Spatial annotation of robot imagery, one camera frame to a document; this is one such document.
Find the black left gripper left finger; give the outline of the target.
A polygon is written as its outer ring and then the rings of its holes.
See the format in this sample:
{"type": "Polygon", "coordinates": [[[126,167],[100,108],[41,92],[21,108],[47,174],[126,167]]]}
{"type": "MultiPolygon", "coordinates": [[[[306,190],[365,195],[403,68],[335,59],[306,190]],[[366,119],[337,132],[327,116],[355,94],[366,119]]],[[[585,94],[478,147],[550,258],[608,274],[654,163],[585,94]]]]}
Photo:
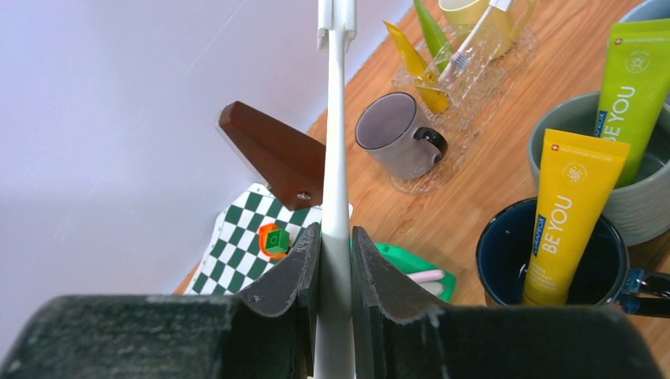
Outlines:
{"type": "Polygon", "coordinates": [[[321,227],[234,295],[67,295],[43,305],[4,378],[305,378],[314,372],[321,227]]]}

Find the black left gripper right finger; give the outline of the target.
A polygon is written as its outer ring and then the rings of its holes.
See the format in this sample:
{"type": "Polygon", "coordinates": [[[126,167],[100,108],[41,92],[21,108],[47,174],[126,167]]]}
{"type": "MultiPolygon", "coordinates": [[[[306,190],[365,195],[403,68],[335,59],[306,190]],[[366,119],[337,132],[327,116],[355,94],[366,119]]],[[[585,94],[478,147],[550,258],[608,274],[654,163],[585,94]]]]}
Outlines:
{"type": "Polygon", "coordinates": [[[608,307],[452,306],[352,230],[358,378],[659,378],[646,342],[608,307]]]}

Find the grey toothbrush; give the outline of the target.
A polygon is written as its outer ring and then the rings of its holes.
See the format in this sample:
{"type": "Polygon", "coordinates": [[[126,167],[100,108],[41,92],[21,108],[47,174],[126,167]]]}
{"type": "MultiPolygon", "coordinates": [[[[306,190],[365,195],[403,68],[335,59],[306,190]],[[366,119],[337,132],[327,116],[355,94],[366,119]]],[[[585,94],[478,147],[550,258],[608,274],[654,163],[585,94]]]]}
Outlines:
{"type": "Polygon", "coordinates": [[[445,287],[440,282],[424,282],[420,283],[420,286],[434,296],[440,296],[445,291],[445,287]]]}

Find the pink toothbrush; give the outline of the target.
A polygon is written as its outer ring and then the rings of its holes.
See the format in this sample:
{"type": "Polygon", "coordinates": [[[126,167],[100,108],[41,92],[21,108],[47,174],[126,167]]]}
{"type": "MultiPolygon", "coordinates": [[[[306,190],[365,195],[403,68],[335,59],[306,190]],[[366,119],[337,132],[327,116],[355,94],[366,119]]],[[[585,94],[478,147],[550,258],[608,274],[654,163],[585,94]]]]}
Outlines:
{"type": "Polygon", "coordinates": [[[450,60],[451,72],[466,69],[469,65],[469,62],[470,58],[467,55],[464,55],[463,53],[457,51],[452,55],[452,58],[450,60]]]}
{"type": "Polygon", "coordinates": [[[446,273],[441,269],[432,269],[408,274],[408,277],[416,283],[438,282],[445,276],[446,273]]]}

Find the dark blue mug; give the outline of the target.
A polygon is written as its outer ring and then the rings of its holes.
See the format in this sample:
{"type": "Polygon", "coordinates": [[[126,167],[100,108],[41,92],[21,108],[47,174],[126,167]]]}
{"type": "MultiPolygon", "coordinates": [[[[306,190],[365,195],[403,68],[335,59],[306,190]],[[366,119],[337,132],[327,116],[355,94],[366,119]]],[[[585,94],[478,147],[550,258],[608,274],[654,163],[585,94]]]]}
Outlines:
{"type": "Polygon", "coordinates": [[[669,316],[669,276],[632,268],[622,235],[604,216],[566,200],[532,197],[497,213],[480,234],[476,270],[489,306],[618,305],[669,316]]]}

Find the purple mug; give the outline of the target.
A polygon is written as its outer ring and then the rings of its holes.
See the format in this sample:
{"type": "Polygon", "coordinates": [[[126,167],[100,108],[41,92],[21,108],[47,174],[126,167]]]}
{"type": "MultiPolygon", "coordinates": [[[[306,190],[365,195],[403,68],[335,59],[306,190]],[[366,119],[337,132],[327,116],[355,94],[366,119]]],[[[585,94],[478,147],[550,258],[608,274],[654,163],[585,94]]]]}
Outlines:
{"type": "Polygon", "coordinates": [[[449,148],[407,92],[391,92],[371,103],[356,123],[355,139],[392,177],[405,181],[425,175],[449,148]]]}

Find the yellow toothpaste tube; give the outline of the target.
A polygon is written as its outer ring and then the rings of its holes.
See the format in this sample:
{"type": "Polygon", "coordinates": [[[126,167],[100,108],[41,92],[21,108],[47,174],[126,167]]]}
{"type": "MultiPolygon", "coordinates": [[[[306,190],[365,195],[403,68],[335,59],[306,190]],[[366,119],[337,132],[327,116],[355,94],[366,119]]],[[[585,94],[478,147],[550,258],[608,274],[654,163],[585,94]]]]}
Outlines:
{"type": "Polygon", "coordinates": [[[582,255],[629,151],[630,145],[624,142],[546,129],[523,303],[566,303],[582,255]]]}
{"type": "Polygon", "coordinates": [[[431,75],[428,78],[423,76],[427,69],[427,63],[423,56],[395,24],[388,21],[383,21],[383,23],[405,63],[408,75],[414,80],[415,87],[429,111],[433,114],[441,114],[446,111],[450,105],[448,98],[443,92],[430,87],[430,84],[434,81],[431,75]]]}

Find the grey mug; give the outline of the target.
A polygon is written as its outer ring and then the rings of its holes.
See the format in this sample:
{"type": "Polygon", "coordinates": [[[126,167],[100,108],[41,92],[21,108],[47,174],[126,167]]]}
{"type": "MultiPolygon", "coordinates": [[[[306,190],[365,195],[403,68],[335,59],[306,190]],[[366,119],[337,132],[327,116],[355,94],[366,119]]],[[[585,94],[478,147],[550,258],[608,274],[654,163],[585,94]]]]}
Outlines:
{"type": "MultiPolygon", "coordinates": [[[[530,174],[539,185],[546,129],[590,135],[600,93],[588,92],[560,103],[533,128],[527,147],[530,174]]],[[[669,230],[669,105],[656,122],[635,182],[613,190],[603,211],[628,246],[648,242],[669,230]]]]}

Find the white toothbrush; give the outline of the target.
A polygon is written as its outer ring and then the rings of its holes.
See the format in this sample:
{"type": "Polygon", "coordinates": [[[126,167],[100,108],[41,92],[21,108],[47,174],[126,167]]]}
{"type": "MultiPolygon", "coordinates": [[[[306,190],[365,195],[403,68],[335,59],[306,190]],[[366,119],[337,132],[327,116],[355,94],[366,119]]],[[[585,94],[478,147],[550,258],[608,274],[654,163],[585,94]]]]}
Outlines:
{"type": "MultiPolygon", "coordinates": [[[[477,23],[472,28],[472,31],[469,33],[469,35],[465,38],[463,43],[460,45],[460,47],[454,53],[456,53],[458,51],[458,52],[461,52],[461,53],[465,54],[465,51],[470,47],[470,45],[472,44],[472,42],[473,42],[474,38],[476,37],[477,33],[479,32],[479,30],[486,23],[486,20],[490,16],[492,10],[493,9],[499,9],[503,12],[506,12],[510,7],[511,2],[512,2],[511,0],[491,0],[488,3],[488,6],[485,9],[485,11],[483,12],[480,19],[477,21],[477,23]]],[[[455,72],[451,72],[450,67],[451,67],[451,64],[450,64],[450,61],[449,61],[445,70],[440,74],[440,76],[438,78],[438,82],[446,81],[447,79],[451,79],[454,76],[455,72]]]]}
{"type": "Polygon", "coordinates": [[[314,358],[316,378],[355,376],[344,60],[356,33],[356,2],[319,2],[317,45],[328,54],[328,92],[314,358]]]}

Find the light blue mug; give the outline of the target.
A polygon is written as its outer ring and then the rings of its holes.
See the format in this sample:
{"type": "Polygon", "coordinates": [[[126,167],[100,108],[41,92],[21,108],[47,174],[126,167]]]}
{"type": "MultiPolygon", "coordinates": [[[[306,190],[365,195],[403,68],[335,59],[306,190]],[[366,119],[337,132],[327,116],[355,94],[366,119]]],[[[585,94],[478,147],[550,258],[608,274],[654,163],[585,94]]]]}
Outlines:
{"type": "Polygon", "coordinates": [[[669,0],[645,0],[634,6],[619,22],[649,21],[669,18],[669,0]]]}

